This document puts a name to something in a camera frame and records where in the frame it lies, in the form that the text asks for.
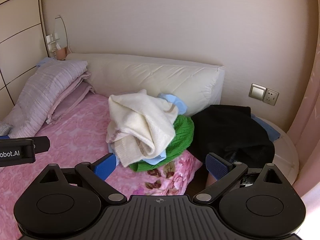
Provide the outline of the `white round bedside table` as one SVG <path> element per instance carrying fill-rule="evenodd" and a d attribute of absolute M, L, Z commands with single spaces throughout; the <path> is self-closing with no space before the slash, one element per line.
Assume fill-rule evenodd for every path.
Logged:
<path fill-rule="evenodd" d="M 296 147 L 281 128 L 266 119 L 260 119 L 280 133 L 280 138 L 273 142 L 275 148 L 273 163 L 276 164 L 290 184 L 293 185 L 299 172 L 299 159 Z"/>

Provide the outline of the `pink curtain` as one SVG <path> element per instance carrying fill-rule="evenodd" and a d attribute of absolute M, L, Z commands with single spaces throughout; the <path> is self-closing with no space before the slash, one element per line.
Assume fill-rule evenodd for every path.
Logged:
<path fill-rule="evenodd" d="M 288 131 L 299 158 L 299 174 L 293 187 L 308 210 L 319 207 L 319 63 L 310 80 L 297 115 Z"/>

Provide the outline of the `blue cloth under garment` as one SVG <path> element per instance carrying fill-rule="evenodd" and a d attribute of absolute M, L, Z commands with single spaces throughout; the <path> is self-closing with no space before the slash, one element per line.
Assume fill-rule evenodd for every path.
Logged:
<path fill-rule="evenodd" d="M 274 142 L 280 138 L 280 133 L 271 125 L 269 125 L 259 117 L 255 116 L 254 114 L 251 114 L 251 118 L 254 121 L 256 121 L 267 132 L 268 138 L 271 142 Z"/>

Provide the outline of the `pink rose blanket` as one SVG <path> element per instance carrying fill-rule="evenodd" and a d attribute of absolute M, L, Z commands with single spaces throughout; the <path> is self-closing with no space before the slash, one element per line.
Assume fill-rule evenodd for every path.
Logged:
<path fill-rule="evenodd" d="M 44 125 L 37 133 L 50 140 L 48 152 L 36 155 L 33 164 L 1 168 L 1 239 L 19 239 L 14 218 L 16 200 L 49 164 L 61 168 L 95 162 L 108 153 L 108 99 L 89 93 L 72 111 L 54 125 Z M 106 182 L 126 197 L 135 195 L 183 195 L 201 162 L 184 151 L 171 164 L 154 172 L 134 172 L 118 165 Z"/>

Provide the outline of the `black garment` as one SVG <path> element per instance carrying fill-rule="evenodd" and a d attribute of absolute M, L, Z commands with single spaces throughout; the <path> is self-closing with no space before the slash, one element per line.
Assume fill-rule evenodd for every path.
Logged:
<path fill-rule="evenodd" d="M 191 117 L 194 136 L 187 150 L 202 163 L 208 153 L 249 168 L 263 168 L 274 159 L 267 131 L 251 117 L 251 108 L 211 105 Z"/>

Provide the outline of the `round vanity mirror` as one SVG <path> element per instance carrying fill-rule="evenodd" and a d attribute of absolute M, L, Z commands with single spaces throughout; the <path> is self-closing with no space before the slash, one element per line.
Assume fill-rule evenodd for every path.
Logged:
<path fill-rule="evenodd" d="M 65 23 L 60 15 L 55 17 L 55 48 L 56 53 L 61 49 L 66 49 L 68 47 L 68 37 Z"/>

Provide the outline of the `cream wardrobe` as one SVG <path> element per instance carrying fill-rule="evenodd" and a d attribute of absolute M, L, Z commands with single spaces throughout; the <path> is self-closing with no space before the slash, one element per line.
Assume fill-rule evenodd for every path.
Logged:
<path fill-rule="evenodd" d="M 48 55 L 41 0 L 1 0 L 1 118 Z"/>

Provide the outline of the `green knit garment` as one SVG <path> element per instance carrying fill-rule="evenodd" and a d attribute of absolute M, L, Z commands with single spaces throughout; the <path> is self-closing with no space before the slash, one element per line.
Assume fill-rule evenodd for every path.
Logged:
<path fill-rule="evenodd" d="M 148 164 L 146 161 L 138 161 L 129 165 L 135 172 L 151 171 L 179 157 L 192 143 L 194 136 L 194 123 L 191 117 L 178 115 L 174 122 L 175 137 L 166 148 L 166 157 L 157 164 Z"/>

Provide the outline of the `pink folded blanket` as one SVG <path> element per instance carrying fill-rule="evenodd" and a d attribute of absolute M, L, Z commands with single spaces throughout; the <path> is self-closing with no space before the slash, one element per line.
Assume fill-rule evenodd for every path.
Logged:
<path fill-rule="evenodd" d="M 90 72 L 84 72 L 84 74 L 78 77 L 60 96 L 58 96 L 47 115 L 47 124 L 57 123 L 73 110 L 89 92 L 94 93 L 93 87 L 86 82 L 90 76 Z"/>

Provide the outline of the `wall switch and socket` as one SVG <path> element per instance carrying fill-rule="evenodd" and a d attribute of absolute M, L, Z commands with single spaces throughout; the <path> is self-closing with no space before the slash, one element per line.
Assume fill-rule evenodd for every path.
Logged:
<path fill-rule="evenodd" d="M 270 88 L 257 85 L 255 83 L 251 84 L 249 95 L 250 98 L 260 100 L 264 103 L 274 106 L 278 99 L 279 93 Z"/>

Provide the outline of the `lilac striped quilt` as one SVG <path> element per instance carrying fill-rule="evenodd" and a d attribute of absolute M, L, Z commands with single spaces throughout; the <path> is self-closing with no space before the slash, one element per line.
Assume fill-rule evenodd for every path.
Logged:
<path fill-rule="evenodd" d="M 87 62 L 50 60 L 25 83 L 4 122 L 12 126 L 10 138 L 33 137 L 45 123 L 57 98 L 82 74 Z"/>

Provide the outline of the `cream padded headboard cushion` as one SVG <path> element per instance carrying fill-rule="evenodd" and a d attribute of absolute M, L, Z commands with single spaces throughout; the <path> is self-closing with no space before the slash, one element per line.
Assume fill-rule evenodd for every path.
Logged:
<path fill-rule="evenodd" d="M 220 103 L 226 72 L 223 66 L 123 54 L 71 53 L 66 59 L 87 62 L 87 82 L 100 95 L 142 89 L 153 97 L 172 94 L 186 104 L 188 116 Z"/>

